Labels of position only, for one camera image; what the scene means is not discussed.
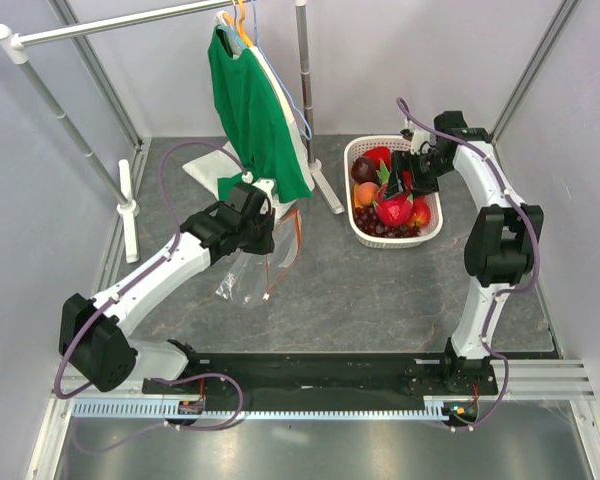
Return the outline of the pink dragon fruit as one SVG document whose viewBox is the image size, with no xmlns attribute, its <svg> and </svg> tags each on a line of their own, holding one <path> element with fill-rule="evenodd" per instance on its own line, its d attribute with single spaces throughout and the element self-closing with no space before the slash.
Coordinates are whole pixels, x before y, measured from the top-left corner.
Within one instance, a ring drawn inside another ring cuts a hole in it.
<svg viewBox="0 0 600 480">
<path fill-rule="evenodd" d="M 372 201 L 372 206 L 379 220 L 389 227 L 405 225 L 413 209 L 413 194 L 404 181 L 391 186 L 391 171 L 384 163 L 377 170 L 379 189 Z"/>
</svg>

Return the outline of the clear orange zip bag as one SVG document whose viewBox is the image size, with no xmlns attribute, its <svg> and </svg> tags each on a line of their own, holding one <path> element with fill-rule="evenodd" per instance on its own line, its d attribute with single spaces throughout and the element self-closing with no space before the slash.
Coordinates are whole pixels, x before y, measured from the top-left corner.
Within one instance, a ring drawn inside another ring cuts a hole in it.
<svg viewBox="0 0 600 480">
<path fill-rule="evenodd" d="M 240 253 L 216 289 L 216 295 L 242 308 L 267 302 L 293 267 L 302 246 L 302 217 L 289 211 L 273 230 L 274 250 L 266 255 Z"/>
</svg>

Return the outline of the orange peach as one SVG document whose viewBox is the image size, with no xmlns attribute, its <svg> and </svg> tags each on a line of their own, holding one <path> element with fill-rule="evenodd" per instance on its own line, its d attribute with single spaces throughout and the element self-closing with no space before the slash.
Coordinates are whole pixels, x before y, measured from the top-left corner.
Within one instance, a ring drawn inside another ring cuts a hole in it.
<svg viewBox="0 0 600 480">
<path fill-rule="evenodd" d="M 353 200 L 355 208 L 372 206 L 379 186 L 374 182 L 355 183 L 353 188 Z"/>
</svg>

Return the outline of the purple grape bunch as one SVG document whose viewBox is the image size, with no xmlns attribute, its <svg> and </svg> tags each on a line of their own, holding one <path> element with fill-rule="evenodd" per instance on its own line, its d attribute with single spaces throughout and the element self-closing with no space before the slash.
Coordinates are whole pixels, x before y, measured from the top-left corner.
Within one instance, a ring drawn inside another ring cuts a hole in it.
<svg viewBox="0 0 600 480">
<path fill-rule="evenodd" d="M 420 234 L 420 229 L 406 225 L 391 227 L 385 225 L 376 214 L 373 207 L 355 208 L 353 211 L 354 224 L 364 234 L 378 238 L 413 238 Z"/>
</svg>

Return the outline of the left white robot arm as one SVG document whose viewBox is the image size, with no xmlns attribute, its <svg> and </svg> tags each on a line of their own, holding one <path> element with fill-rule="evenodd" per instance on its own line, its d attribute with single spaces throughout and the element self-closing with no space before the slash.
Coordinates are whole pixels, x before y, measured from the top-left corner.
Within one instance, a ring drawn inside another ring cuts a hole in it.
<svg viewBox="0 0 600 480">
<path fill-rule="evenodd" d="M 59 334 L 63 367 L 74 367 L 88 386 L 110 392 L 127 380 L 164 378 L 178 393 L 199 382 L 189 348 L 179 341 L 133 341 L 146 316 L 183 283 L 237 250 L 273 251 L 275 183 L 240 182 L 224 201 L 191 215 L 153 257 L 113 286 L 64 302 Z"/>
</svg>

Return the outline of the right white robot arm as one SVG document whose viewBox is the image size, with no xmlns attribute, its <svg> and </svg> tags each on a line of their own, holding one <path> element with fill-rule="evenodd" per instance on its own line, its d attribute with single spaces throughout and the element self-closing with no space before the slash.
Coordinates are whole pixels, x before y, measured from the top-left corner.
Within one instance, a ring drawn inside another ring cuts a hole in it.
<svg viewBox="0 0 600 480">
<path fill-rule="evenodd" d="M 492 355 L 491 339 L 508 297 L 534 288 L 544 212 L 514 190 L 497 164 L 485 129 L 468 126 L 459 111 L 439 114 L 428 127 L 415 118 L 404 100 L 398 105 L 409 123 L 411 146 L 408 152 L 393 155 L 384 199 L 434 193 L 439 177 L 456 172 L 477 209 L 464 247 L 469 294 L 450 338 L 458 359 L 443 363 L 437 371 L 440 386 L 457 394 L 474 381 L 474 371 L 465 360 Z"/>
</svg>

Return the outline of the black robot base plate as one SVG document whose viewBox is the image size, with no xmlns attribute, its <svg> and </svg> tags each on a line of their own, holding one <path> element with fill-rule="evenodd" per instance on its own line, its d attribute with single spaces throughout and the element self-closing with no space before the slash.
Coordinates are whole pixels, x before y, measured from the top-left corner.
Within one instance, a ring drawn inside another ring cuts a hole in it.
<svg viewBox="0 0 600 480">
<path fill-rule="evenodd" d="M 427 396 L 472 398 L 498 392 L 489 359 L 445 353 L 196 353 L 169 386 L 152 378 L 145 394 L 202 393 L 212 410 L 244 395 L 247 411 L 419 409 Z"/>
</svg>

